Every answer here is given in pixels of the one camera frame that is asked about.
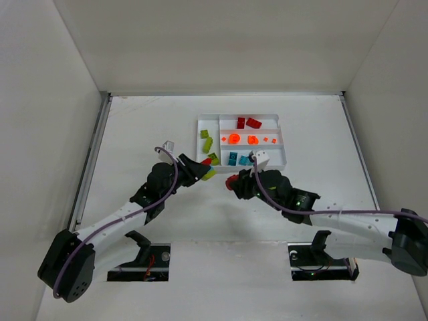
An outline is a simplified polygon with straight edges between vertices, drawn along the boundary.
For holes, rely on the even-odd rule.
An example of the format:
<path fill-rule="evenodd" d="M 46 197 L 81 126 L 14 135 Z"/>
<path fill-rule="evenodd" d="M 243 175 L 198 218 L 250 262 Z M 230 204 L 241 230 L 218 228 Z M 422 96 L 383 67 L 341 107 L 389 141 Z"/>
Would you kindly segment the red round top lego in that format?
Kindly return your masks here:
<path fill-rule="evenodd" d="M 238 180 L 238 178 L 239 178 L 238 175 L 232 175 L 226 180 L 225 185 L 229 191 L 233 190 L 233 187 L 235 186 L 235 182 Z"/>

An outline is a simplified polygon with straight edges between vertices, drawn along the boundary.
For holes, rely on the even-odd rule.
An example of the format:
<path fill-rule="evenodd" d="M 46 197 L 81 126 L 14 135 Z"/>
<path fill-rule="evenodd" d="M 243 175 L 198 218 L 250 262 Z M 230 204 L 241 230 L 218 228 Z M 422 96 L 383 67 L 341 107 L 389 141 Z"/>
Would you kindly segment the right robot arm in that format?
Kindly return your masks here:
<path fill-rule="evenodd" d="M 412 276 L 427 275 L 427 220 L 414 211 L 383 213 L 338 206 L 315 211 L 320 196 L 293 187 L 277 170 L 256 174 L 242 170 L 225 185 L 238 199 L 256 197 L 292 223 L 317 227 L 310 251 L 320 265 L 327 259 L 355 257 L 383 261 Z"/>

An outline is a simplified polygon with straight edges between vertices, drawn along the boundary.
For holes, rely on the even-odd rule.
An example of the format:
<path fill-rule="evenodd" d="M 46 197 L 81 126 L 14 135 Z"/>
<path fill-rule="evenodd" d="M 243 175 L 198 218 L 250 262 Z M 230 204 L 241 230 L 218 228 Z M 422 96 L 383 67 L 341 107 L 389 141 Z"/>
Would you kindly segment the orange curved lego piece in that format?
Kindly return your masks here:
<path fill-rule="evenodd" d="M 249 135 L 249 136 L 247 137 L 247 143 L 248 143 L 249 145 L 257 145 L 257 144 L 259 144 L 259 139 L 258 139 L 258 137 L 257 137 L 257 136 L 255 136 L 255 135 Z"/>

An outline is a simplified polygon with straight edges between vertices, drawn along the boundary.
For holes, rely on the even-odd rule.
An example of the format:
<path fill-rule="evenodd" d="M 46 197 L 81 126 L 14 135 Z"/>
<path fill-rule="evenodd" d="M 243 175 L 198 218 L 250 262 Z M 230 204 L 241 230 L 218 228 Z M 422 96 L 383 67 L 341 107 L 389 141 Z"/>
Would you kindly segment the long lime green lego brick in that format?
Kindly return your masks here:
<path fill-rule="evenodd" d="M 210 153 L 210 150 L 211 150 L 212 145 L 213 145 L 213 138 L 212 138 L 212 137 L 210 137 L 210 136 L 208 136 L 208 137 L 205 139 L 205 142 L 204 142 L 204 144 L 203 144 L 203 148 L 202 148 L 203 153 L 205 153 L 205 154 L 209 154 L 209 153 Z"/>

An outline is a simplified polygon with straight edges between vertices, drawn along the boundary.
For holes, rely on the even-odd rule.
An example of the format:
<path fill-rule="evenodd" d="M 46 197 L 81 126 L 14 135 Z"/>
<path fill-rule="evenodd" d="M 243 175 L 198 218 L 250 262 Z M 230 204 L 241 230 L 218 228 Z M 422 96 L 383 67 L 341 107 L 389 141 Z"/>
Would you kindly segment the orange ring lego piece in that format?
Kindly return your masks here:
<path fill-rule="evenodd" d="M 238 133 L 232 133 L 229 135 L 228 143 L 229 144 L 238 144 L 241 140 L 241 137 Z"/>

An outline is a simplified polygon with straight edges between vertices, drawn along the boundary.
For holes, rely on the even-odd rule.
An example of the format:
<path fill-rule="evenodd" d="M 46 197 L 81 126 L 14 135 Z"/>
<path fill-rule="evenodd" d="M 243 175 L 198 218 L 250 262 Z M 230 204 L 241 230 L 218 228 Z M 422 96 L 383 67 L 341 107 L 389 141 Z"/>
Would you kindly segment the lime curved lego brick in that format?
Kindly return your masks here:
<path fill-rule="evenodd" d="M 211 159 L 212 166 L 217 166 L 220 164 L 219 157 L 214 152 L 209 154 L 208 157 Z"/>

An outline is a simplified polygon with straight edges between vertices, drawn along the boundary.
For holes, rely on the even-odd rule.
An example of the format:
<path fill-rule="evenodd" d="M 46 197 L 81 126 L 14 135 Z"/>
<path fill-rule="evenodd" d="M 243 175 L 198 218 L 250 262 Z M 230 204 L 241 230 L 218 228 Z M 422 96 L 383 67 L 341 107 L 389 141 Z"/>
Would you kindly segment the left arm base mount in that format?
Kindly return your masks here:
<path fill-rule="evenodd" d="M 171 260 L 170 243 L 151 243 L 137 231 L 125 235 L 138 246 L 132 261 L 126 261 L 107 273 L 107 282 L 167 282 Z"/>

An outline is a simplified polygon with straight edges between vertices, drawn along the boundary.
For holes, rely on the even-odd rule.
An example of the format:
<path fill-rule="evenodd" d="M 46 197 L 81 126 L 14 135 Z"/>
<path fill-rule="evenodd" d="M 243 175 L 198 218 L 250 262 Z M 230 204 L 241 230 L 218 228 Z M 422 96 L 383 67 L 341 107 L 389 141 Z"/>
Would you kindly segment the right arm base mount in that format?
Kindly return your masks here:
<path fill-rule="evenodd" d="M 359 275 L 357 263 L 350 258 L 334 259 L 325 251 L 331 231 L 318 231 L 311 243 L 289 243 L 288 255 L 292 280 L 355 281 Z"/>

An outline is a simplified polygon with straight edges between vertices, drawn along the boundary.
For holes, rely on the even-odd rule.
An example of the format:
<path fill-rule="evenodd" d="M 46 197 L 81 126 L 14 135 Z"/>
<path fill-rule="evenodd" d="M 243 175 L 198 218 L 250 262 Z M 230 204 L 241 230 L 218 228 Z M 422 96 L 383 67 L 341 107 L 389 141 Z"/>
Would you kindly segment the teal square lego brick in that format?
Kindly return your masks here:
<path fill-rule="evenodd" d="M 251 161 L 248 156 L 241 155 L 239 159 L 239 165 L 241 166 L 251 166 Z"/>

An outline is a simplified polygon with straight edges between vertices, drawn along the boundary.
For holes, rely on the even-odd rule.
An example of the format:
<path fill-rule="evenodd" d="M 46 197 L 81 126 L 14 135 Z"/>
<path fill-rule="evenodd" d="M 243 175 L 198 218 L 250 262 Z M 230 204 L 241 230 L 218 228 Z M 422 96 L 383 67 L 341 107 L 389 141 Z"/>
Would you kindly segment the red sloped lego brick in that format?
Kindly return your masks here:
<path fill-rule="evenodd" d="M 254 118 L 248 118 L 246 121 L 246 125 L 250 128 L 260 129 L 262 126 L 262 123 Z"/>

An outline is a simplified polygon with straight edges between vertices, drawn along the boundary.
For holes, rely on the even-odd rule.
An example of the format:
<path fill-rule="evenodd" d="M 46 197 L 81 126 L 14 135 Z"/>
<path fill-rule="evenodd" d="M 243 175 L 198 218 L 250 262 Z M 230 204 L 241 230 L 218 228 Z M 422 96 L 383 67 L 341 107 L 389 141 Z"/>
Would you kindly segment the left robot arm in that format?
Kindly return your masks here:
<path fill-rule="evenodd" d="M 91 226 L 75 232 L 65 229 L 54 237 L 37 276 L 55 298 L 72 303 L 102 266 L 111 269 L 142 255 L 150 241 L 137 229 L 151 222 L 178 188 L 194 185 L 211 170 L 185 154 L 173 157 L 164 149 L 160 152 L 170 161 L 155 164 L 145 184 L 119 210 Z"/>

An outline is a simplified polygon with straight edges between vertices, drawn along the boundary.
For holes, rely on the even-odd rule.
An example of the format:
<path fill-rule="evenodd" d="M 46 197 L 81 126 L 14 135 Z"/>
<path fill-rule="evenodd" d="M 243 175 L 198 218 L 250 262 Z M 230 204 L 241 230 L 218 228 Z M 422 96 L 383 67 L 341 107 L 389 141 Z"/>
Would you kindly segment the multicolor lego bricks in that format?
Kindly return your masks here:
<path fill-rule="evenodd" d="M 216 171 L 215 169 L 211 166 L 212 165 L 212 159 L 211 158 L 206 158 L 205 160 L 203 160 L 201 162 L 202 165 L 208 165 L 209 166 L 209 170 L 208 172 L 201 178 L 202 181 L 208 181 L 211 177 L 215 176 Z"/>

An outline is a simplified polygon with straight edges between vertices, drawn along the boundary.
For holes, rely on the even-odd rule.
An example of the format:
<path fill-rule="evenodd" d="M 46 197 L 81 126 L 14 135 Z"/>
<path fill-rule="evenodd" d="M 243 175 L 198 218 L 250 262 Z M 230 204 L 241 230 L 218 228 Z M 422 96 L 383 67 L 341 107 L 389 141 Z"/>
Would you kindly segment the teal curved lego brick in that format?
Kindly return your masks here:
<path fill-rule="evenodd" d="M 237 164 L 237 153 L 236 152 L 230 152 L 229 158 L 228 158 L 228 165 L 229 166 L 235 166 Z"/>

